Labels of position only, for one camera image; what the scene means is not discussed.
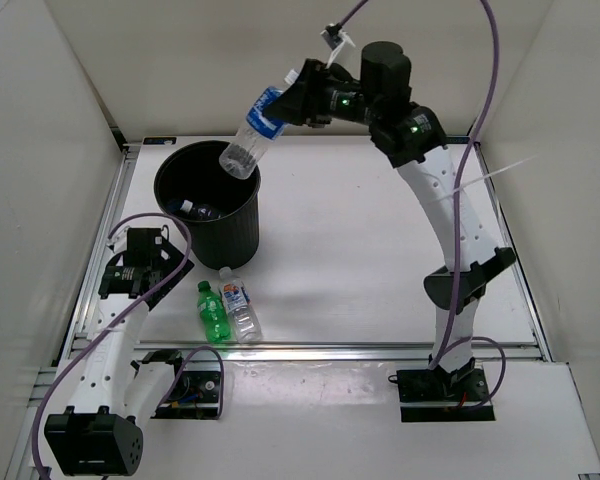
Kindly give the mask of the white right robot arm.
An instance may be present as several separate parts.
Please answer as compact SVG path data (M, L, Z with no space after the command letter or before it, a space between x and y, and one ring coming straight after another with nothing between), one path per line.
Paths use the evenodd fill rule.
M446 133L431 109L412 101L410 77L402 47L377 41L361 51L359 78L336 64L306 60L263 113L294 126L323 127L334 119L367 126L375 148L411 188L444 257L423 284L436 307L429 387L450 400L475 367L471 339L479 302L516 255L490 236L461 190Z

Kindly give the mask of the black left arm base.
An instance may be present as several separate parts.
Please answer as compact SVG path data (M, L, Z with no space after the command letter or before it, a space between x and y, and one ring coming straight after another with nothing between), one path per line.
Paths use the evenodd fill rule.
M145 365L165 363L174 372L184 364L183 354L176 349L149 352L132 366L138 377ZM154 414L155 419L169 420L217 420L220 418L220 399L224 398L224 374L220 367L214 370L184 370L165 403Z

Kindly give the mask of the green soda bottle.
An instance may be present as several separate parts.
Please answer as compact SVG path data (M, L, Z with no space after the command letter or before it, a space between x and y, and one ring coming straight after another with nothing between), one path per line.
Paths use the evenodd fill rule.
M229 341L232 330L221 297L212 290L206 280L199 282L197 287L197 309L207 340L212 344Z

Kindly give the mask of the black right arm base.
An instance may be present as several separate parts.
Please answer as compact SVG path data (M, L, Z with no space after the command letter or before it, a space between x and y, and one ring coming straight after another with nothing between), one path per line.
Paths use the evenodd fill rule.
M429 370L398 370L388 376L398 388L402 423L491 422L495 413L483 369L445 387Z

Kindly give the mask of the clear bottle blue label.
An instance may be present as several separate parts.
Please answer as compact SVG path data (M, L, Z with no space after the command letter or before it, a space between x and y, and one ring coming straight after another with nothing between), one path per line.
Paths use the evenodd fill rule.
M235 137L219 157L220 166L228 174L239 180L246 180L273 141L283 132L286 124L268 119L263 112L297 78L298 72L291 69L281 87L267 87L251 106Z

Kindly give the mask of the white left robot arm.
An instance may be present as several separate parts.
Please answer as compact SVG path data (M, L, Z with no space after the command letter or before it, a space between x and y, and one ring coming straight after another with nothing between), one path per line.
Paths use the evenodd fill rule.
M164 396L186 395L190 377L174 364L132 355L149 313L192 269L193 263L158 229L115 248L100 286L96 346L85 357L77 387L44 437L66 476L131 476L139 468L143 428Z

